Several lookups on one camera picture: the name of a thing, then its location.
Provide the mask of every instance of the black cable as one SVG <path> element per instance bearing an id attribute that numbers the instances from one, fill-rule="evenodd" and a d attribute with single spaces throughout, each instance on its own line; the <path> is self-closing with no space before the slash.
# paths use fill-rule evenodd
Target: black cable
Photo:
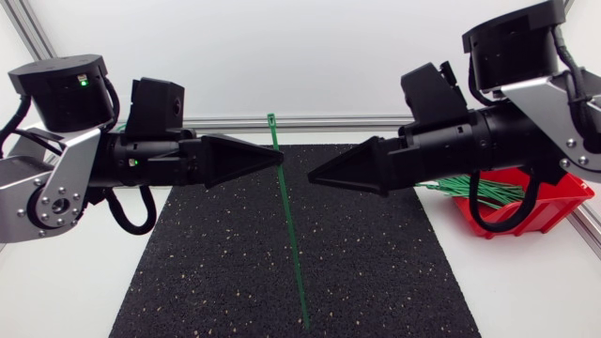
<path id="1" fill-rule="evenodd" d="M 146 207 L 146 221 L 140 226 L 136 226 L 128 220 L 128 217 L 123 212 L 123 207 L 119 200 L 116 198 L 113 188 L 107 188 L 104 190 L 106 201 L 109 203 L 109 209 L 113 213 L 116 222 L 123 228 L 123 230 L 129 232 L 132 235 L 144 235 L 150 232 L 154 228 L 157 222 L 157 208 L 154 205 L 154 198 L 152 198 L 152 192 L 148 186 L 140 186 L 140 194 L 142 194 L 142 200 Z"/>
<path id="2" fill-rule="evenodd" d="M 54 154 L 61 156 L 63 155 L 63 152 L 60 151 L 59 149 L 57 149 L 56 147 L 52 146 L 51 144 L 47 143 L 46 141 L 40 139 L 39 137 L 37 137 L 35 134 L 29 132 L 29 131 L 23 131 L 20 129 L 17 129 L 15 131 L 13 131 L 12 133 L 17 134 L 19 136 L 22 136 L 28 140 L 31 140 L 35 143 L 37 143 L 40 146 L 45 147 L 46 149 L 52 151 Z"/>
<path id="3" fill-rule="evenodd" d="M 584 84 L 584 76 L 582 71 L 576 64 L 576 61 L 567 50 L 565 41 L 563 40 L 562 31 L 559 26 L 551 29 L 551 34 L 555 42 L 555 49 L 557 55 L 560 57 L 562 62 L 568 67 L 572 74 L 571 79 L 568 77 L 568 82 L 572 80 L 571 85 L 568 89 L 573 88 L 571 95 L 568 90 L 568 104 L 570 106 L 570 115 L 572 116 L 573 123 L 578 130 L 580 136 L 585 140 L 586 146 L 595 152 L 601 152 L 601 143 L 597 134 L 596 127 L 594 125 L 593 117 L 587 107 L 587 97 Z"/>
<path id="4" fill-rule="evenodd" d="M 498 104 L 498 102 L 496 102 L 494 100 L 489 100 L 476 87 L 476 74 L 475 74 L 475 70 L 473 68 L 473 59 L 472 59 L 471 55 L 470 55 L 470 70 L 469 70 L 469 75 L 468 75 L 468 87 L 470 88 L 471 95 L 475 99 L 477 99 L 480 103 L 485 105 L 486 107 L 490 107 L 490 106 Z"/>
<path id="5" fill-rule="evenodd" d="M 21 95 L 21 104 L 19 104 L 17 112 L 0 131 L 0 159 L 4 158 L 4 153 L 2 152 L 4 142 L 7 140 L 8 136 L 19 127 L 19 124 L 23 121 L 29 111 L 29 106 L 31 106 L 31 97 L 28 95 Z"/>
<path id="6" fill-rule="evenodd" d="M 482 219 L 478 209 L 478 185 L 480 183 L 480 171 L 471 174 L 470 178 L 470 213 L 471 217 L 486 231 L 492 233 L 501 233 L 515 229 L 520 223 L 524 222 L 530 215 L 536 205 L 538 190 L 541 182 L 534 176 L 531 176 L 528 189 L 522 204 L 517 211 L 507 220 L 498 223 L 488 223 Z"/>
<path id="7" fill-rule="evenodd" d="M 104 78 L 104 85 L 106 86 L 106 90 L 109 92 L 109 97 L 113 103 L 113 117 L 111 118 L 111 121 L 109 121 L 102 129 L 104 131 L 110 131 L 116 125 L 116 122 L 119 119 L 121 105 L 119 103 L 119 96 L 116 94 L 115 87 L 111 81 L 107 78 Z"/>

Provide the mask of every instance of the bundle of green cable ties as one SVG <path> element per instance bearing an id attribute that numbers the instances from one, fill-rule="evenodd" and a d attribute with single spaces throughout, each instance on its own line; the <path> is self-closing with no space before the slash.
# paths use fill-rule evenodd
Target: bundle of green cable ties
<path id="1" fill-rule="evenodd" d="M 436 182 L 438 184 L 420 183 L 416 187 L 438 190 L 452 197 L 470 197 L 469 176 L 443 178 L 436 180 Z M 495 209 L 500 209 L 510 203 L 521 202 L 524 199 L 524 194 L 521 186 L 508 183 L 481 179 L 478 185 L 478 202 Z"/>

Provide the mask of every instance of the speckled black mat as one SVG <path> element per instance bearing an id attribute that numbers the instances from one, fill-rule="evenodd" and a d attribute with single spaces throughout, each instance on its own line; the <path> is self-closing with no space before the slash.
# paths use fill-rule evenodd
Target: speckled black mat
<path id="1" fill-rule="evenodd" d="M 272 168 L 173 189 L 111 336 L 479 337 L 413 190 L 384 199 L 307 182 L 347 149 L 282 147 L 310 332 Z"/>

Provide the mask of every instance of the green cable tie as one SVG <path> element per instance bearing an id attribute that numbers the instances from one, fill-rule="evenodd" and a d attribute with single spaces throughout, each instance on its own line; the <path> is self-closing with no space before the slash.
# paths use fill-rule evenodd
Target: green cable tie
<path id="1" fill-rule="evenodd" d="M 278 137 L 275 131 L 275 114 L 267 114 L 267 121 L 271 128 L 271 138 L 273 139 L 273 148 L 280 150 L 278 145 Z M 297 276 L 297 286 L 299 287 L 300 307 L 302 308 L 302 318 L 304 327 L 309 330 L 309 314 L 307 313 L 307 305 L 304 300 L 304 287 L 302 286 L 301 277 L 301 262 L 299 261 L 299 250 L 297 248 L 297 239 L 294 235 L 294 224 L 292 223 L 292 214 L 290 213 L 290 204 L 288 202 L 288 193 L 285 188 L 284 168 L 278 165 L 278 178 L 280 180 L 280 191 L 282 192 L 282 201 L 284 202 L 285 219 L 288 223 L 288 234 L 290 235 L 290 247 L 292 247 L 292 259 L 294 261 L 294 271 Z"/>

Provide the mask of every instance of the silver metal bracket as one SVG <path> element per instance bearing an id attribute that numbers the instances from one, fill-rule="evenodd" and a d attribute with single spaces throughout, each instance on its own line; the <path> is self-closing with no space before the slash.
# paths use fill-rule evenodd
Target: silver metal bracket
<path id="1" fill-rule="evenodd" d="M 563 152 L 558 162 L 565 171 L 601 182 L 601 154 L 589 152 L 579 135 L 568 106 L 567 93 L 551 82 L 551 77 L 533 79 L 501 87 L 501 92 L 540 128 Z M 601 108 L 589 102 L 597 116 Z"/>
<path id="2" fill-rule="evenodd" d="M 85 191 L 100 140 L 100 130 L 61 133 L 65 147 L 35 205 L 36 217 L 46 226 L 75 225 L 82 212 Z"/>
<path id="3" fill-rule="evenodd" d="M 44 163 L 38 149 L 21 139 L 18 151 L 0 160 L 0 172 L 16 177 L 14 181 L 0 179 L 0 242 L 62 235 L 77 224 L 82 213 L 100 130 L 45 132 L 45 136 L 63 147 L 54 168 Z M 20 174 L 20 168 L 27 173 Z"/>

